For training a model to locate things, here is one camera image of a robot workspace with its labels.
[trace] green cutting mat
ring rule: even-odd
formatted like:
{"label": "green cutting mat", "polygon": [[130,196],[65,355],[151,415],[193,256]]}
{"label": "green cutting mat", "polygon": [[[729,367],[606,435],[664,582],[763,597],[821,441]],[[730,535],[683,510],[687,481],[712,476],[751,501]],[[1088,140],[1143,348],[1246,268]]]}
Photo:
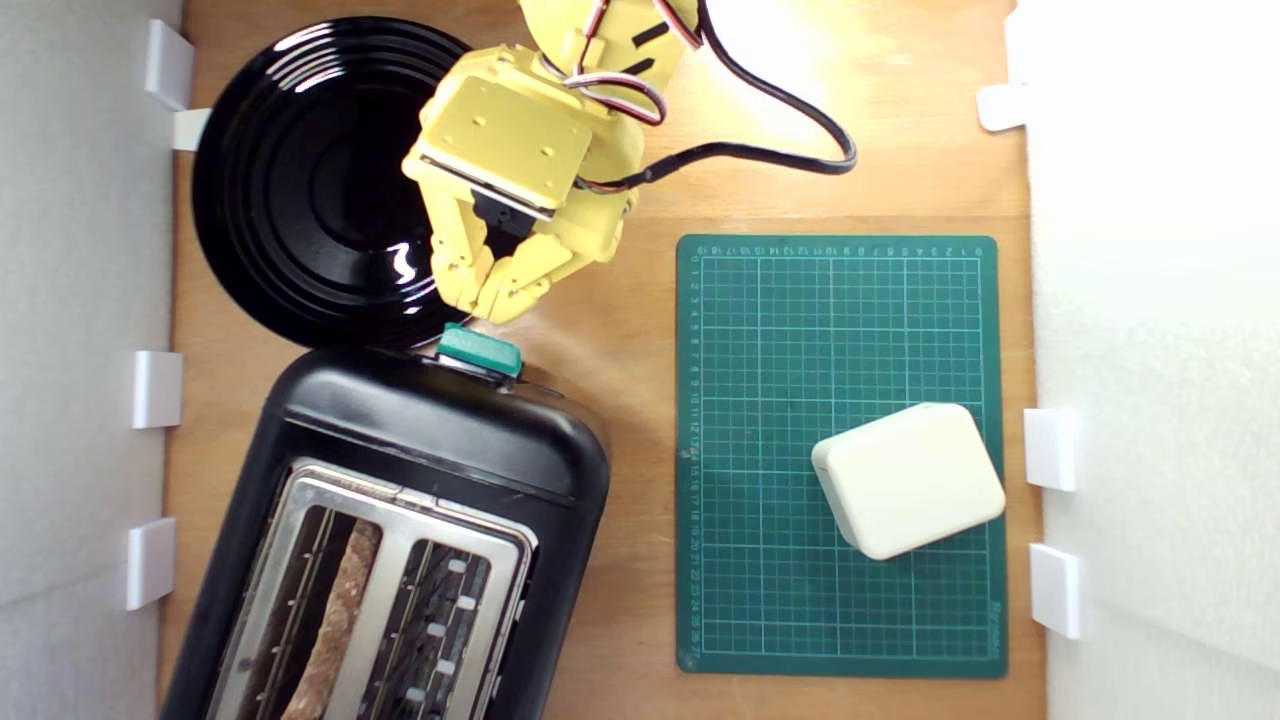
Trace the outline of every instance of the green cutting mat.
{"label": "green cutting mat", "polygon": [[1004,477],[995,241],[687,236],[677,287],[680,666],[1004,675],[1004,519],[877,562],[809,462],[823,437],[960,402]]}

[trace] white bracket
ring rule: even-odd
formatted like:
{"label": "white bracket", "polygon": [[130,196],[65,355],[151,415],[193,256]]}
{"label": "white bracket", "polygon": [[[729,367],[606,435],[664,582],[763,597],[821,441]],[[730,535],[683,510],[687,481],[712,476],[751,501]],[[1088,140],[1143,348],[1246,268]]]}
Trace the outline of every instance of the white bracket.
{"label": "white bracket", "polygon": [[209,108],[182,110],[173,114],[173,149],[195,152],[200,147],[200,136],[205,133],[209,122]]}
{"label": "white bracket", "polygon": [[173,592],[178,524],[161,518],[129,530],[125,610],[146,607]]}
{"label": "white bracket", "polygon": [[133,354],[133,429],[182,424],[182,360],[179,352]]}
{"label": "white bracket", "polygon": [[1005,59],[1009,82],[978,88],[978,122],[987,132],[1001,132],[1027,124],[1030,108],[1033,33],[1030,3],[1014,8],[1005,18]]}
{"label": "white bracket", "polygon": [[1080,638],[1080,559],[1033,543],[1032,618],[1068,638]]}
{"label": "white bracket", "polygon": [[1023,411],[1028,483],[1062,492],[1079,488],[1075,471],[1079,428],[1079,416],[1071,410]]}
{"label": "white bracket", "polygon": [[186,110],[191,104],[191,73],[196,49],[163,20],[147,27],[146,91],[170,110]]}
{"label": "white bracket", "polygon": [[209,122],[209,109],[191,106],[196,49],[163,20],[147,26],[147,73],[143,87],[174,111],[173,149],[195,152]]}

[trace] wooden table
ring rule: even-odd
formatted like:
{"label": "wooden table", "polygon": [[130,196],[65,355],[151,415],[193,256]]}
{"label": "wooden table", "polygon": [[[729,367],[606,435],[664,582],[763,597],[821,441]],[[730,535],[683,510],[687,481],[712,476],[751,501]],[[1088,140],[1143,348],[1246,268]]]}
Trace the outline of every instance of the wooden table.
{"label": "wooden table", "polygon": [[[974,91],[1005,74],[1001,22],[1014,0],[713,1],[748,67],[815,100],[861,147],[840,178],[713,160],[648,188],[621,252],[547,296],[500,333],[609,421],[608,510],[561,657],[547,717],[1034,719],[1044,647],[1029,616],[1027,544],[1038,496],[1023,482],[1021,410],[1033,404],[1028,193],[1020,133],[982,132]],[[527,42],[512,0],[189,0],[197,106],[259,49],[307,23],[385,14],[474,46]],[[704,59],[668,90],[655,158],[745,138],[831,155],[799,115]],[[164,610],[168,683],[223,511],[268,388],[302,350],[256,325],[205,265],[189,211],[191,158],[177,193],[174,345],[187,356],[186,418],[172,434],[166,511],[178,519],[178,584]],[[1009,487],[1009,676],[1000,682],[685,675],[675,662],[673,252],[687,232],[986,233],[1000,241]],[[620,352],[623,340],[630,350]]]}

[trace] black plate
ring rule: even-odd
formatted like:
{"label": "black plate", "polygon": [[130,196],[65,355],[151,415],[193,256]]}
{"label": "black plate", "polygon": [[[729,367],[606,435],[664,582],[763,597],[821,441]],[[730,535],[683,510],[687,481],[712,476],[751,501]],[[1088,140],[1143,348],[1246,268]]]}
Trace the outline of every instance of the black plate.
{"label": "black plate", "polygon": [[435,292],[431,227],[401,160],[468,49],[390,18],[300,29],[253,58],[205,126],[192,182],[214,274],[310,347],[407,347],[465,315]]}

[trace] black toaster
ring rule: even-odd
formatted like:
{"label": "black toaster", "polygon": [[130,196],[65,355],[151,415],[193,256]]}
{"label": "black toaster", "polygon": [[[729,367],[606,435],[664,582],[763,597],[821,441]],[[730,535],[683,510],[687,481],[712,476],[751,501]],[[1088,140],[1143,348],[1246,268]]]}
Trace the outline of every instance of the black toaster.
{"label": "black toaster", "polygon": [[440,347],[315,350],[275,383],[163,719],[541,715],[604,436],[511,346]]}

